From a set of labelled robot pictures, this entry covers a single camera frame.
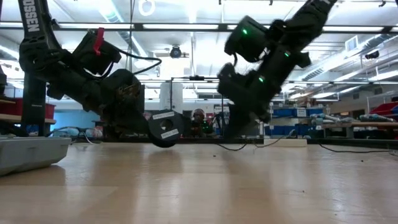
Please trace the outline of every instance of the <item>ceiling light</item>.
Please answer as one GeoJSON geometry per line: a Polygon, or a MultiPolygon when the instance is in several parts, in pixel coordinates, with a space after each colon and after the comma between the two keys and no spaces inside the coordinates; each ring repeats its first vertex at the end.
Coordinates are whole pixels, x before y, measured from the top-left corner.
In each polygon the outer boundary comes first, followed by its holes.
{"type": "Polygon", "coordinates": [[[13,56],[14,58],[16,58],[17,60],[19,60],[19,52],[16,52],[15,50],[11,50],[7,47],[3,47],[0,45],[0,50],[4,51],[5,53],[13,56]]]}
{"type": "Polygon", "coordinates": [[[197,89],[197,93],[218,93],[217,89],[197,89]]]}
{"type": "Polygon", "coordinates": [[[337,99],[319,99],[317,102],[338,102],[337,99]]]}
{"type": "Polygon", "coordinates": [[[228,25],[226,28],[229,30],[233,30],[237,27],[238,25],[228,25]]]}
{"type": "Polygon", "coordinates": [[[144,24],[145,29],[218,29],[218,25],[212,24],[144,24]]]}
{"type": "Polygon", "coordinates": [[[117,23],[61,23],[61,29],[130,29],[130,24],[117,24],[117,23]]]}
{"type": "Polygon", "coordinates": [[[354,86],[354,87],[345,89],[345,90],[343,90],[343,91],[340,91],[339,93],[347,93],[347,92],[353,91],[353,90],[355,90],[355,89],[357,89],[357,88],[359,88],[359,86],[354,86]]]}
{"type": "Polygon", "coordinates": [[[334,92],[329,92],[329,93],[319,93],[316,95],[313,95],[312,98],[324,98],[324,97],[328,97],[335,94],[334,92]]]}
{"type": "Polygon", "coordinates": [[[23,28],[24,25],[21,22],[0,22],[2,28],[23,28]]]}
{"type": "Polygon", "coordinates": [[[398,71],[392,71],[392,72],[385,72],[385,73],[381,73],[378,74],[372,78],[369,79],[369,81],[379,81],[379,80],[384,80],[387,78],[391,78],[398,75],[398,71]]]}
{"type": "Polygon", "coordinates": [[[324,31],[330,32],[377,32],[383,30],[384,27],[353,27],[353,26],[325,26],[324,31]]]}
{"type": "Polygon", "coordinates": [[[347,75],[343,75],[342,77],[336,78],[334,81],[335,81],[335,82],[343,81],[343,80],[349,79],[349,78],[351,78],[351,77],[354,77],[354,76],[356,76],[356,75],[357,75],[356,72],[351,72],[351,73],[349,73],[349,74],[347,74],[347,75]]]}
{"type": "Polygon", "coordinates": [[[308,96],[309,94],[311,94],[311,93],[310,92],[308,92],[308,93],[296,93],[296,94],[291,95],[289,97],[289,99],[296,99],[296,98],[300,98],[300,97],[303,97],[303,96],[308,96]]]}

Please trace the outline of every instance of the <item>white tray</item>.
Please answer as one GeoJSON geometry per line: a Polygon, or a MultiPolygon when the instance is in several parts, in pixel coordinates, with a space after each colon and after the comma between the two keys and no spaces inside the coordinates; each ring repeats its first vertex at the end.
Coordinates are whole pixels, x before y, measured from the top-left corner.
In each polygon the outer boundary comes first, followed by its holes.
{"type": "Polygon", "coordinates": [[[68,152],[70,138],[0,137],[0,176],[48,167],[68,152]]]}

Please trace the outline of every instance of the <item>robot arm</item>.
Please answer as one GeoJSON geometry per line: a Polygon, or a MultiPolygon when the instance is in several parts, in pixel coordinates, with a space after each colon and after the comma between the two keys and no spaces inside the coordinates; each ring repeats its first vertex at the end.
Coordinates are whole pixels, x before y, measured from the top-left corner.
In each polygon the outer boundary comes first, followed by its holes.
{"type": "MultiPolygon", "coordinates": [[[[148,133],[147,120],[137,109],[138,96],[144,91],[140,81],[125,69],[109,75],[113,63],[127,52],[105,41],[100,28],[89,30],[70,53],[55,38],[52,29],[57,22],[51,18],[46,0],[19,0],[19,8],[25,32],[19,62],[25,74],[48,83],[49,97],[60,100],[67,95],[114,127],[148,133]]],[[[145,59],[158,60],[150,68],[161,63],[158,58],[145,59]]]]}
{"type": "Polygon", "coordinates": [[[235,65],[227,63],[218,74],[218,92],[234,102],[229,106],[226,138],[242,134],[257,118],[266,123],[270,120],[271,99],[280,93],[296,65],[303,68],[311,64],[308,53],[301,51],[322,33],[335,2],[308,0],[290,20],[275,20],[269,29],[248,16],[238,24],[224,51],[261,64],[257,70],[241,75],[235,72],[235,65]]]}

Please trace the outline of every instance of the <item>cable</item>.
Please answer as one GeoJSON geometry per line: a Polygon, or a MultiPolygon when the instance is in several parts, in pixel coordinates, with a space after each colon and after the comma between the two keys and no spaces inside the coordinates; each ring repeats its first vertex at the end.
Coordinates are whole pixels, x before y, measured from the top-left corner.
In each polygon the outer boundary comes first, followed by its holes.
{"type": "Polygon", "coordinates": [[[247,143],[244,144],[243,146],[241,146],[239,149],[230,149],[230,148],[225,147],[225,146],[223,146],[223,145],[221,145],[221,144],[216,144],[216,145],[219,146],[219,147],[223,147],[224,149],[226,149],[226,150],[228,150],[228,151],[239,151],[239,150],[243,149],[244,147],[246,147],[246,146],[247,146],[247,143]]]}
{"type": "Polygon", "coordinates": [[[348,152],[348,153],[373,153],[373,152],[390,152],[390,150],[371,150],[371,151],[351,151],[351,150],[334,150],[334,149],[330,149],[322,144],[319,144],[320,147],[329,150],[331,152],[348,152]]]}
{"type": "Polygon", "coordinates": [[[132,57],[132,58],[142,59],[142,60],[155,60],[155,61],[157,61],[157,63],[155,63],[155,64],[153,64],[153,65],[151,65],[151,66],[149,66],[149,67],[147,67],[147,68],[144,68],[144,69],[142,69],[142,70],[139,70],[138,72],[133,72],[133,73],[132,73],[133,75],[137,75],[137,74],[140,74],[140,73],[142,73],[142,72],[146,72],[146,71],[148,71],[148,70],[150,70],[150,69],[152,69],[152,68],[154,68],[154,67],[156,67],[156,66],[158,66],[158,65],[160,65],[160,64],[162,63],[162,59],[160,59],[160,58],[155,58],[155,57],[141,57],[141,56],[137,56],[137,55],[130,54],[130,53],[125,52],[124,50],[121,50],[121,49],[118,49],[118,51],[119,51],[120,53],[122,53],[122,54],[124,54],[124,55],[127,55],[127,56],[129,56],[129,57],[132,57]]]}
{"type": "MultiPolygon", "coordinates": [[[[271,145],[273,145],[273,144],[279,142],[282,138],[285,138],[285,137],[288,137],[288,136],[289,136],[289,135],[287,135],[287,136],[282,136],[282,137],[280,137],[279,139],[277,139],[276,141],[274,141],[274,142],[272,142],[272,143],[270,143],[270,144],[263,145],[263,146],[258,146],[258,145],[254,142],[254,139],[252,139],[252,143],[251,143],[251,144],[253,144],[253,145],[256,146],[257,148],[268,147],[268,146],[271,146],[271,145]]],[[[241,147],[238,148],[238,149],[230,149],[230,148],[225,147],[225,146],[223,146],[223,145],[221,145],[221,144],[216,144],[216,145],[219,146],[219,147],[222,147],[222,148],[224,148],[224,149],[226,149],[226,150],[229,150],[229,151],[239,151],[239,150],[242,150],[244,147],[246,147],[247,144],[250,144],[250,143],[246,143],[246,144],[244,144],[243,146],[241,146],[241,147]]]]}

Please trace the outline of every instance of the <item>white label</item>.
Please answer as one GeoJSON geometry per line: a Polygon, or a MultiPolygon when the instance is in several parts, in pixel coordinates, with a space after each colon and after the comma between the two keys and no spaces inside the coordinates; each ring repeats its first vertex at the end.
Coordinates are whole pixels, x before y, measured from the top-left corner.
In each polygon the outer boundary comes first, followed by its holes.
{"type": "Polygon", "coordinates": [[[174,116],[174,112],[173,111],[172,112],[167,112],[167,113],[162,113],[162,114],[156,114],[156,115],[153,115],[152,118],[153,119],[160,119],[160,118],[168,118],[168,117],[171,117],[171,116],[174,116]]]}
{"type": "Polygon", "coordinates": [[[307,116],[307,110],[306,109],[297,109],[297,117],[304,118],[306,116],[307,116]]]}
{"type": "Polygon", "coordinates": [[[168,138],[168,137],[176,135],[176,134],[178,134],[178,129],[167,131],[166,133],[163,133],[160,136],[162,136],[162,139],[165,139],[165,138],[168,138]]]}

